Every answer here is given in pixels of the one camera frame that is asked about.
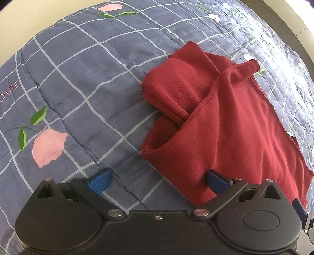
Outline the dark red long-sleeve sweater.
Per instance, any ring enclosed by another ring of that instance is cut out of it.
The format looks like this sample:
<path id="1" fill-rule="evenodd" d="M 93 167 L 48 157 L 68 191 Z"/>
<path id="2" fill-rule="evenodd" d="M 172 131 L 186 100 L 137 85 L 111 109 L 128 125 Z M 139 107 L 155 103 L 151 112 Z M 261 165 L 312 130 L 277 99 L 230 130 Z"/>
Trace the dark red long-sleeve sweater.
<path id="1" fill-rule="evenodd" d="M 307 204 L 313 173 L 254 78 L 259 69 L 188 42 L 141 83 L 161 112 L 141 155 L 195 206 L 215 197 L 210 169 L 251 184 L 272 179 L 289 201 Z"/>

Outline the blue plaid floral quilt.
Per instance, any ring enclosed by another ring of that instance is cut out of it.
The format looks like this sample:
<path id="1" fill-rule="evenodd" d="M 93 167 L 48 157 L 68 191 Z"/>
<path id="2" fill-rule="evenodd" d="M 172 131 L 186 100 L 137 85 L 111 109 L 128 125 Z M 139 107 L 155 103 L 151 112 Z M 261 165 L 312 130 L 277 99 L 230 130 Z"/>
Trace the blue plaid floral quilt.
<path id="1" fill-rule="evenodd" d="M 301 57 L 242 1 L 122 1 L 64 17 L 1 66 L 1 254 L 19 254 L 15 222 L 44 178 L 104 167 L 102 196 L 122 210 L 192 205 L 141 157 L 158 118 L 140 82 L 185 43 L 261 65 L 256 79 L 313 168 L 313 81 Z"/>

